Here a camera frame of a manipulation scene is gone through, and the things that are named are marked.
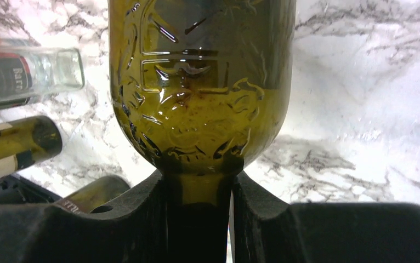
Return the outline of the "green Primitivo wine bottle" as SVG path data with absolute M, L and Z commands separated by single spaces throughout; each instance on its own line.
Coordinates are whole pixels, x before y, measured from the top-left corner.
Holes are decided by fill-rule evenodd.
M 107 175 L 54 202 L 54 205 L 74 214 L 90 213 L 129 189 L 130 185 L 122 177 Z

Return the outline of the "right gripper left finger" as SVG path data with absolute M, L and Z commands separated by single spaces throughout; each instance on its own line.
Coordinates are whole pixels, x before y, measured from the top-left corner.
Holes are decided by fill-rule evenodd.
M 93 214 L 49 203 L 0 204 L 0 262 L 164 262 L 162 174 Z

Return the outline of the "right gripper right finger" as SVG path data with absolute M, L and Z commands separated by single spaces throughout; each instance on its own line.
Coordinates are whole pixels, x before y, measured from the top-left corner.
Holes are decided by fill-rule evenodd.
M 233 204 L 235 262 L 420 262 L 415 204 L 287 204 L 245 173 Z

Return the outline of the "dark green embossed wine bottle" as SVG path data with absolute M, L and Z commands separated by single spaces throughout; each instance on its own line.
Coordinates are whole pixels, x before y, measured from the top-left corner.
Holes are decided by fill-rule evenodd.
M 234 178 L 290 100 L 295 1 L 109 1 L 117 121 L 164 179 L 165 262 L 225 262 Z

